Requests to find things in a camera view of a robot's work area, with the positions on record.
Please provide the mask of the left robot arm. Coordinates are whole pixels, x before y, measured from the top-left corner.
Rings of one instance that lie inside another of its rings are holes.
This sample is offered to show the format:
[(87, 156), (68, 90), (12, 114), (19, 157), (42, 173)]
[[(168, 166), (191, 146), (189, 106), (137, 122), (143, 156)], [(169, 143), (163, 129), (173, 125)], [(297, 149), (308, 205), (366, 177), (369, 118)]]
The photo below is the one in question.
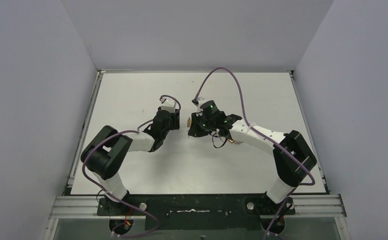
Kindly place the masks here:
[(106, 125), (81, 154), (82, 173), (100, 187), (110, 201), (110, 207), (122, 214), (129, 209), (129, 194), (119, 175), (128, 152), (154, 152), (164, 143), (168, 133), (180, 129), (180, 110), (169, 112), (160, 107), (152, 123), (143, 131), (118, 132)]

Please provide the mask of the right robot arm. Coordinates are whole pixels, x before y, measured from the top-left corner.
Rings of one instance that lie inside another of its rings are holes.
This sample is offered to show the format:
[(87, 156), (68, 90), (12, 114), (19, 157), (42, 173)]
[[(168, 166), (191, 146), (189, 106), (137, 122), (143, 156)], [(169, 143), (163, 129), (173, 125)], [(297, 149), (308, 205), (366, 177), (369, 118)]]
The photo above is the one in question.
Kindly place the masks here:
[(195, 138), (211, 135), (225, 142), (246, 143), (273, 156), (278, 176), (265, 192), (265, 211), (274, 214), (283, 206), (283, 200), (311, 175), (317, 159), (300, 132), (269, 130), (247, 122), (238, 115), (226, 115), (213, 100), (194, 99), (197, 107), (191, 115), (188, 135)]

